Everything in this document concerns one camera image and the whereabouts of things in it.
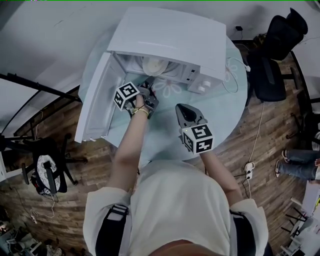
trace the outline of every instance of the shoulder strap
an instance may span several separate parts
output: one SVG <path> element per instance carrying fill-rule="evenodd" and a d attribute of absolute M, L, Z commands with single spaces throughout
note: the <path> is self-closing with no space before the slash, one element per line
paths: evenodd
<path fill-rule="evenodd" d="M 110 208 L 96 239 L 96 256 L 119 255 L 128 213 L 128 207 L 121 204 L 115 204 Z"/>
<path fill-rule="evenodd" d="M 230 243 L 235 243 L 232 241 L 236 239 L 236 255 L 238 256 L 255 256 L 256 255 L 256 241 L 248 218 L 240 212 L 231 211 L 231 221 L 234 221 L 236 234 L 230 234 Z"/>

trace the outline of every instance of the jeans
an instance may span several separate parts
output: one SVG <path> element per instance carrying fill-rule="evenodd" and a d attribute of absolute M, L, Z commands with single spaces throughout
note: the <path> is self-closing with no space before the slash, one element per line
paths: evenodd
<path fill-rule="evenodd" d="M 317 166 L 316 159 L 320 158 L 320 151 L 292 149 L 286 151 L 286 158 L 279 161 L 278 170 L 282 174 L 289 174 L 303 180 L 314 180 L 316 178 Z"/>

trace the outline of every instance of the sandal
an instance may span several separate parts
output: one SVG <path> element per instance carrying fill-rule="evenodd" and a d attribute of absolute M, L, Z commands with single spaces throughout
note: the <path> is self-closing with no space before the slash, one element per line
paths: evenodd
<path fill-rule="evenodd" d="M 282 156 L 283 160 L 284 160 L 286 163 L 289 163 L 289 159 L 287 158 L 287 151 L 286 151 L 286 150 L 282 150 L 282 151 L 281 151 L 281 156 Z"/>
<path fill-rule="evenodd" d="M 279 163 L 280 160 L 277 160 L 275 162 L 275 167 L 274 167 L 274 177 L 278 178 L 280 176 L 280 172 L 279 172 L 279 169 L 278 169 L 278 163 Z"/>

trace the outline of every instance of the round table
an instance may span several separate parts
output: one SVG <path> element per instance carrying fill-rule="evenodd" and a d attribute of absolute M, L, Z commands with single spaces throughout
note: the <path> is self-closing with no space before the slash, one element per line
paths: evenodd
<path fill-rule="evenodd" d="M 229 38 L 226 39 L 226 52 L 227 57 L 236 57 L 242 60 L 239 50 Z M 211 95 L 200 95 L 186 91 L 187 89 L 181 94 L 175 94 L 175 92 L 182 88 L 182 85 L 180 85 L 180 89 L 174 84 L 170 84 L 170 88 L 161 89 L 161 87 L 164 87 L 161 82 L 153 84 L 152 89 L 156 91 L 155 95 L 159 99 L 159 106 L 148 121 L 140 157 L 142 165 L 153 160 L 183 161 L 198 156 L 188 152 L 179 139 L 180 126 L 175 110 L 177 103 L 192 105 L 203 113 L 204 117 L 208 120 L 211 133 L 214 135 L 214 147 L 217 147 L 230 135 L 241 118 L 248 94 L 247 74 L 244 66 L 235 60 L 230 67 L 234 71 L 233 74 L 238 78 L 239 89 L 236 94 L 226 92 L 222 84 L 214 88 L 215 90 Z M 127 77 L 129 78 L 126 78 L 126 82 L 133 81 L 130 79 L 129 74 Z M 231 82 L 235 82 L 231 75 L 228 77 Z M 161 99 L 159 98 L 159 93 L 161 93 L 159 89 L 163 92 Z M 166 101 L 169 99 L 170 104 L 166 107 Z M 129 121 L 130 117 L 128 113 L 126 111 L 120 112 L 116 108 L 106 140 L 118 147 L 126 132 Z"/>

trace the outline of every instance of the light blue table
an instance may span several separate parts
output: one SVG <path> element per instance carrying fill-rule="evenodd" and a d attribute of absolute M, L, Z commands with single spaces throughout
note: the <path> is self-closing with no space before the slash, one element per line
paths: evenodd
<path fill-rule="evenodd" d="M 109 44 L 112 33 L 105 34 L 96 44 L 88 59 L 83 73 L 83 84 L 89 84 L 95 67 L 103 53 L 103 49 Z M 226 40 L 227 57 L 235 57 L 242 60 L 239 50 L 229 38 Z M 187 91 L 183 83 L 176 83 L 157 78 L 152 89 L 159 100 L 156 112 L 148 122 L 146 135 L 140 158 L 140 164 L 144 165 L 152 160 L 174 159 L 188 160 L 196 157 L 188 152 L 179 139 L 179 124 L 176 116 L 175 106 L 184 103 L 198 108 L 208 120 L 210 130 L 214 135 L 214 147 L 222 143 L 238 124 L 244 111 L 247 100 L 247 74 L 245 67 L 238 61 L 230 60 L 230 69 L 237 78 L 239 88 L 236 94 L 228 93 L 222 84 L 213 88 L 205 95 Z M 125 81 L 138 84 L 146 76 L 128 74 Z M 236 90 L 236 82 L 229 73 L 225 76 L 225 85 L 229 91 Z M 87 92 L 86 86 L 80 87 L 79 96 L 84 101 Z M 126 111 L 115 109 L 106 140 L 119 146 L 130 117 Z"/>

